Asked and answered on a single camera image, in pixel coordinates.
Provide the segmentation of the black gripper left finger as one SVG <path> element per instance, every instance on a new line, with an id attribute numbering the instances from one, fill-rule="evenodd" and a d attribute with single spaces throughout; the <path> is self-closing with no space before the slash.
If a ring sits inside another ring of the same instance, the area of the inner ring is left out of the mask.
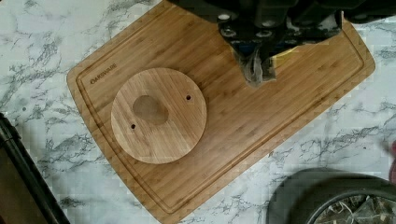
<path id="1" fill-rule="evenodd" d="M 233 49 L 233 56 L 239 64 L 239 59 L 250 55 L 255 49 L 260 50 L 262 64 L 265 58 L 262 56 L 262 39 L 257 37 L 259 29 L 247 19 L 235 19 L 218 24 L 219 33 Z"/>

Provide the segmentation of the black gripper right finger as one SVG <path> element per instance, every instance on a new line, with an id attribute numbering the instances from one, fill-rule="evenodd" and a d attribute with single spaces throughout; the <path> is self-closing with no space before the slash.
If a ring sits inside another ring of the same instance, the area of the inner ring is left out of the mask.
<path id="1" fill-rule="evenodd" d="M 276 31 L 270 41 L 262 42 L 260 45 L 260 82 L 276 79 L 273 57 L 277 54 L 301 45 L 317 44 L 338 35 L 341 30 L 340 11 L 321 18 L 319 23 L 305 27 L 294 26 L 287 20 L 285 26 Z"/>

